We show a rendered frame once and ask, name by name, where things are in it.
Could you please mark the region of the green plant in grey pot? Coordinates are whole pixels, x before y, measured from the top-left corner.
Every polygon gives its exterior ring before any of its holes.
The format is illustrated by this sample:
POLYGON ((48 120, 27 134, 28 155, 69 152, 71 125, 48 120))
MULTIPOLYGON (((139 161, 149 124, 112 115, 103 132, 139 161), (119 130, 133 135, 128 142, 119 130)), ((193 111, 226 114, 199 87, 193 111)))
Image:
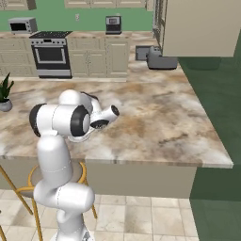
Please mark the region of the green plant in grey pot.
POLYGON ((9 112, 12 109, 12 102, 8 96, 14 82, 8 82, 9 76, 10 73, 0 83, 0 111, 3 112, 9 112))

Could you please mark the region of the grey microwave oven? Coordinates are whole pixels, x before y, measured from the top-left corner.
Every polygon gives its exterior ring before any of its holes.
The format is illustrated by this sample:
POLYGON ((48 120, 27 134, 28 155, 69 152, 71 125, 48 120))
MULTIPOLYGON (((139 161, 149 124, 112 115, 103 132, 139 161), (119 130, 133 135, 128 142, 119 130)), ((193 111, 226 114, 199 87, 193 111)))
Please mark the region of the grey microwave oven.
POLYGON ((8 24, 13 34, 32 34, 38 31, 35 17, 11 18, 8 24))

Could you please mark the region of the black coffee machine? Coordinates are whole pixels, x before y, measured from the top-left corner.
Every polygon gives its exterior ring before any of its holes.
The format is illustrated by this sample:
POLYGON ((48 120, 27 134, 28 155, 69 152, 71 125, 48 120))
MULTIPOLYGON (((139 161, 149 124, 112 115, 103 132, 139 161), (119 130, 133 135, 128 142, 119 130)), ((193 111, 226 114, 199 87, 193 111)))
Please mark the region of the black coffee machine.
POLYGON ((121 16, 105 17, 105 34, 119 35, 121 33, 121 16))

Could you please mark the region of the beige base cupboard run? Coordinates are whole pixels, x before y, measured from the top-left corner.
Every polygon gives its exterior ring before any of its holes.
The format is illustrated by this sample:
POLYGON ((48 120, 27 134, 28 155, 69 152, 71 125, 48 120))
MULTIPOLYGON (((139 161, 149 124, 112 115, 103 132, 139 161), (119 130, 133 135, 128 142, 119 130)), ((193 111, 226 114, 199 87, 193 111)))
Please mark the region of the beige base cupboard run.
POLYGON ((0 38, 0 75, 37 76, 37 69, 28 37, 0 38))
POLYGON ((74 77, 125 78, 130 53, 128 37, 67 38, 74 77))

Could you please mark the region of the beige wall cupboard run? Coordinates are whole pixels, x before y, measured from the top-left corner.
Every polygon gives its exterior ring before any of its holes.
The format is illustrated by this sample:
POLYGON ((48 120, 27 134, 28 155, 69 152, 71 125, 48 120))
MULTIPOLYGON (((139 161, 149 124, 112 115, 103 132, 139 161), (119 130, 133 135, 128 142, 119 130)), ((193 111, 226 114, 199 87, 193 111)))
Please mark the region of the beige wall cupboard run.
POLYGON ((0 10, 33 10, 36 8, 35 0, 0 0, 0 10))
POLYGON ((153 10, 154 0, 64 0, 66 8, 145 8, 153 10))

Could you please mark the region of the dark grey sink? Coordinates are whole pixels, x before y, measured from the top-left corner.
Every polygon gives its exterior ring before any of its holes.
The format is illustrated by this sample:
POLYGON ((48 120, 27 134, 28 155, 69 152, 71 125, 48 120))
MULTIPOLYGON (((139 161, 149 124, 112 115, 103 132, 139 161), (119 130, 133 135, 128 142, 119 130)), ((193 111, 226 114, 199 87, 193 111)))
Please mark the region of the dark grey sink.
POLYGON ((137 45, 136 46, 136 61, 145 61, 151 45, 137 45))

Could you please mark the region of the yellow-legged bar stool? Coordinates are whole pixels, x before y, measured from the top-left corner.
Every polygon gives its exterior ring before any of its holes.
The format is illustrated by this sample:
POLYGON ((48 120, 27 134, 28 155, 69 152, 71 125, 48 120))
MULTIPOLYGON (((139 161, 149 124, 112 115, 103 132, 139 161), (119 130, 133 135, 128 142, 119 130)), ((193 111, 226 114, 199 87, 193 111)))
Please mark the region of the yellow-legged bar stool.
MULTIPOLYGON (((79 162, 79 163, 74 162, 72 164, 72 167, 73 167, 72 182, 88 185, 86 165, 83 162, 79 162)), ((33 206, 33 210, 34 210, 34 217, 35 217, 36 224, 37 224, 39 239, 40 239, 40 241, 43 241, 41 228, 40 228, 40 219, 39 219, 38 208, 37 208, 37 204, 33 198, 34 187, 38 183, 38 181, 41 180, 41 178, 42 178, 42 176, 41 176, 41 172, 40 172, 40 167, 35 166, 34 168, 32 168, 32 170, 28 174, 27 186, 17 188, 16 193, 20 196, 28 197, 32 200, 32 206, 33 206)))
MULTIPOLYGON (((24 207, 26 208, 26 210, 28 211, 28 213, 30 215, 33 215, 32 210, 30 209, 29 205, 26 203, 26 201, 24 200, 24 198, 22 197, 21 194, 19 194, 17 192, 17 188, 14 185, 14 183, 10 180, 10 178, 8 177, 7 173, 4 171, 4 169, 2 168, 2 166, 0 165, 0 173, 3 175, 3 177, 6 179, 6 181, 8 182, 8 184, 10 185, 10 187, 12 188, 12 190, 14 191, 14 193, 17 195, 17 197, 20 199, 20 201, 23 203, 24 207)), ((0 225, 0 237, 2 238, 2 241, 7 241, 6 236, 4 234, 4 231, 2 229, 2 226, 0 225)))

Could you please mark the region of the grey toaster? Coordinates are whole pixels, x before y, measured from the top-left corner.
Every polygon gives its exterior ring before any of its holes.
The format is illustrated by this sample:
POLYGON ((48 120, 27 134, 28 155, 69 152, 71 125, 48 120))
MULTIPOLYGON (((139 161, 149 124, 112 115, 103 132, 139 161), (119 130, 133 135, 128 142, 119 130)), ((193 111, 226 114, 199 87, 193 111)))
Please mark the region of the grey toaster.
POLYGON ((148 68, 151 70, 174 70, 177 68, 178 59, 173 56, 162 56, 158 46, 151 46, 146 57, 148 68))

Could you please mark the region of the black and silver oven range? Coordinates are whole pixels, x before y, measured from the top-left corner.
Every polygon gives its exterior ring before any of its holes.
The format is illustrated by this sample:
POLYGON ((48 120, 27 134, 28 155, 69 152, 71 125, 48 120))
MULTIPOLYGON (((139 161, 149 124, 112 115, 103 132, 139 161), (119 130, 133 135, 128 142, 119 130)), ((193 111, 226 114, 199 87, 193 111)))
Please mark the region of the black and silver oven range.
POLYGON ((72 78, 69 34, 71 31, 40 31, 29 37, 39 78, 72 78))

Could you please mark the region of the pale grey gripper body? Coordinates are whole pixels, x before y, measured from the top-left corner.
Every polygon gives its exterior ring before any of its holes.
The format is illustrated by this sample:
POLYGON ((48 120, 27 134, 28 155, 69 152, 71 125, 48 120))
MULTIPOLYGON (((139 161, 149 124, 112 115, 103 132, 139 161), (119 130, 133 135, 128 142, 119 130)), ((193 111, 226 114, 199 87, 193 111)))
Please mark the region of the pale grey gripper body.
POLYGON ((88 131, 82 136, 82 137, 68 137, 68 140, 74 143, 80 143, 86 141, 90 134, 94 131, 95 129, 92 127, 89 127, 88 131))

